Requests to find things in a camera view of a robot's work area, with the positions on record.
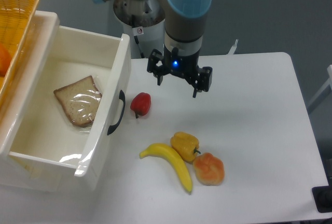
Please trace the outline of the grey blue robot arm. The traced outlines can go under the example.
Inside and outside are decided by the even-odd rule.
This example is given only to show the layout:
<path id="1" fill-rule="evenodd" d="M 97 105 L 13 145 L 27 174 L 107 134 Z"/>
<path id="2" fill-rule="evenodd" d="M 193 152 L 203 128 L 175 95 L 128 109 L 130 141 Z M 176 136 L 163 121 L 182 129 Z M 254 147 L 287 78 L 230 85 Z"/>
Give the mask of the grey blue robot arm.
<path id="1" fill-rule="evenodd" d="M 199 67 L 206 19 L 212 0 L 93 0 L 113 2 L 113 11 L 131 38 L 147 71 L 161 83 L 170 74 L 186 80 L 194 93 L 206 92 L 212 68 Z"/>

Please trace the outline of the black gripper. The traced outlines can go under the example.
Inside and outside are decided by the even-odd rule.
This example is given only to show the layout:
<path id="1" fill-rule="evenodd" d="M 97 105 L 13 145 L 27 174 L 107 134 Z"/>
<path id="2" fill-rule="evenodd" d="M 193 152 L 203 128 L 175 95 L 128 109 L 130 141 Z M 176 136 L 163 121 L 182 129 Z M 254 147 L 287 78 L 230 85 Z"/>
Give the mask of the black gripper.
<path id="1" fill-rule="evenodd" d="M 157 78 L 157 85 L 160 86 L 163 77 L 171 74 L 173 76 L 189 79 L 189 84 L 193 87 L 192 97 L 196 97 L 198 92 L 208 92 L 212 83 L 213 69 L 209 66 L 199 67 L 199 51 L 191 55 L 180 55 L 179 49 L 169 50 L 164 46 L 164 56 L 153 49 L 147 63 L 147 71 Z"/>

